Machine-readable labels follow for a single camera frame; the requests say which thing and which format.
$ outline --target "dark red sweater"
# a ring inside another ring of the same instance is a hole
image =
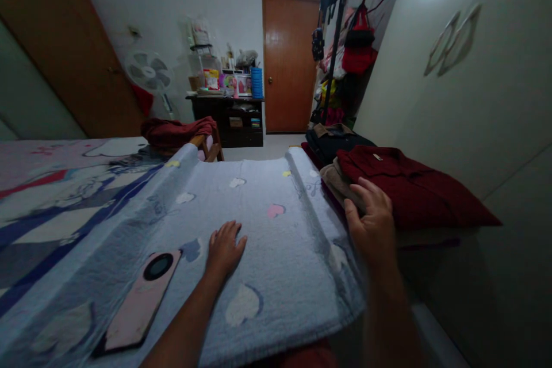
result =
[[[350,152],[338,151],[338,159],[353,182],[367,178],[389,196],[397,229],[502,225],[454,178],[407,158],[397,148],[358,145]]]
[[[195,135],[211,135],[217,123],[211,117],[205,117],[191,124],[179,121],[151,118],[142,122],[142,136],[150,145],[160,148],[179,148],[190,142]]]

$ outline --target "brown door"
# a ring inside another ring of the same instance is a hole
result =
[[[266,132],[305,132],[316,76],[312,31],[319,3],[264,0]]]
[[[90,138],[140,135],[144,116],[90,0],[0,0],[0,16]]]

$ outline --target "electric fan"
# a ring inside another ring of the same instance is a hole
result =
[[[173,84],[174,73],[161,56],[152,51],[131,51],[125,59],[125,69],[135,84],[153,95],[161,96],[168,115],[173,120],[173,107],[168,100],[167,91]]]

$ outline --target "hand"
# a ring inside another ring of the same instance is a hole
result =
[[[236,223],[236,220],[227,221],[211,234],[209,256],[205,266],[206,275],[215,275],[224,280],[236,268],[247,242],[247,236],[244,236],[236,246],[236,234],[241,227],[242,224]]]
[[[351,190],[362,197],[366,215],[358,216],[355,204],[345,200],[349,233],[370,271],[385,271],[397,266],[395,224],[391,200],[377,185],[360,177]]]

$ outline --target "electrical outlet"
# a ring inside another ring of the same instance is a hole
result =
[[[131,34],[131,36],[134,37],[135,39],[139,39],[139,38],[142,37],[142,35],[140,34],[140,29],[137,28],[137,27],[129,25],[128,26],[128,31]]]

